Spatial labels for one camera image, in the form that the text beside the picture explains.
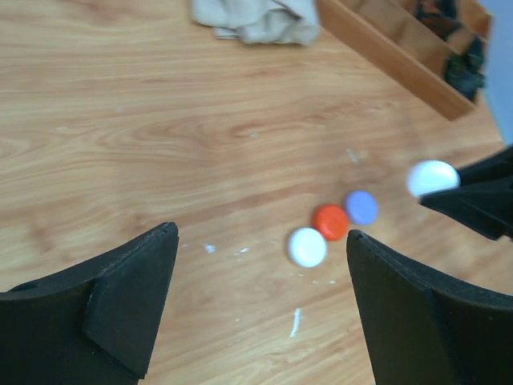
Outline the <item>white earbud charging case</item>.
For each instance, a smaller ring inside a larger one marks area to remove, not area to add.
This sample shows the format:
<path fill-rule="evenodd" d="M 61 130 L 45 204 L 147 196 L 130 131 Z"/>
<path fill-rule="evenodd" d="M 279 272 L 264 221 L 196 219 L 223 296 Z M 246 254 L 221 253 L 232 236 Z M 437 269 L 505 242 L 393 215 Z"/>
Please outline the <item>white earbud charging case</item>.
<path fill-rule="evenodd" d="M 289 236 L 287 249 L 294 263 L 304 268 L 320 265 L 328 253 L 327 241 L 316 229 L 295 229 Z"/>

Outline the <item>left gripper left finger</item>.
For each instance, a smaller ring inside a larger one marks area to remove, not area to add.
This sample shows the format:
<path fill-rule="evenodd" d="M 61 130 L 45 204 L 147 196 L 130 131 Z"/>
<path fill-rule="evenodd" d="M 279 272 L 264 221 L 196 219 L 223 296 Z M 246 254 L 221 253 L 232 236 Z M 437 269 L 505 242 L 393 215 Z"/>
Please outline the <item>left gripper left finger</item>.
<path fill-rule="evenodd" d="M 4 384 L 136 384 L 167 301 L 179 231 L 127 243 L 1 295 Z"/>

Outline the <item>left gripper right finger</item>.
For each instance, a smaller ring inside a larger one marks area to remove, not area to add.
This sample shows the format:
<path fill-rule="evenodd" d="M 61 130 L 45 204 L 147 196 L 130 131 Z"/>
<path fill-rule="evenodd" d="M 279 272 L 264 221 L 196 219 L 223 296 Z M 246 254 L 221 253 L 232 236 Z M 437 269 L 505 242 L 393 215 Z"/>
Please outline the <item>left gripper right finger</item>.
<path fill-rule="evenodd" d="M 510 384 L 512 297 L 406 257 L 361 230 L 347 262 L 377 384 Z"/>

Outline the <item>purple round case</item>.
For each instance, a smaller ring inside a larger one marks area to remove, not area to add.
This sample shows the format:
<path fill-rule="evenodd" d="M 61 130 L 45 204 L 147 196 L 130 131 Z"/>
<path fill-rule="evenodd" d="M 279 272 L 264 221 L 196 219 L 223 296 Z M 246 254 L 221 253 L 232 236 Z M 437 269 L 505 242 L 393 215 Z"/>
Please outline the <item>purple round case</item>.
<path fill-rule="evenodd" d="M 345 198 L 345 210 L 356 225 L 370 225 L 378 217 L 378 202 L 367 191 L 355 190 Z"/>

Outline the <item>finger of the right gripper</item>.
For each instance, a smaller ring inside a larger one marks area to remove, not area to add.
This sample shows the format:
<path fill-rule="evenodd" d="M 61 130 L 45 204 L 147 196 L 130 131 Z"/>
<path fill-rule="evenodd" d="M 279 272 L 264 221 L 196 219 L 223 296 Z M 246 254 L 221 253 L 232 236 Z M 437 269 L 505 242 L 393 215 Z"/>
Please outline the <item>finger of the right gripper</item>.
<path fill-rule="evenodd" d="M 419 204 L 492 241 L 512 239 L 512 188 L 455 188 L 426 194 Z"/>
<path fill-rule="evenodd" d="M 484 183 L 512 176 L 512 146 L 458 169 L 461 185 Z"/>

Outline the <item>orange round case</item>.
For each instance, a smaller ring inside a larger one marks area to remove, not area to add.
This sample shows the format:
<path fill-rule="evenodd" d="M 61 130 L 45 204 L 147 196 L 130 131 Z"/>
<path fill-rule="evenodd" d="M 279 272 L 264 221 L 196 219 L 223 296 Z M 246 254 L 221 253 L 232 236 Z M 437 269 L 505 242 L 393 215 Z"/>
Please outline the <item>orange round case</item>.
<path fill-rule="evenodd" d="M 338 205 L 321 205 L 313 213 L 313 227 L 327 241 L 338 241 L 348 231 L 349 218 Z"/>

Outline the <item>white round case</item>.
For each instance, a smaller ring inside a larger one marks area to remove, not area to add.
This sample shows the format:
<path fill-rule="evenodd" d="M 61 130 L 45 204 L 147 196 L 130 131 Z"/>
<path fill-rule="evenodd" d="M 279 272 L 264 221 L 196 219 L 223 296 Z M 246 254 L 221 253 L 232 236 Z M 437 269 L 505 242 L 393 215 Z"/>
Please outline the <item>white round case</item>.
<path fill-rule="evenodd" d="M 460 176 L 450 164 L 441 160 L 424 160 L 412 167 L 407 178 L 406 187 L 413 197 L 457 188 Z"/>

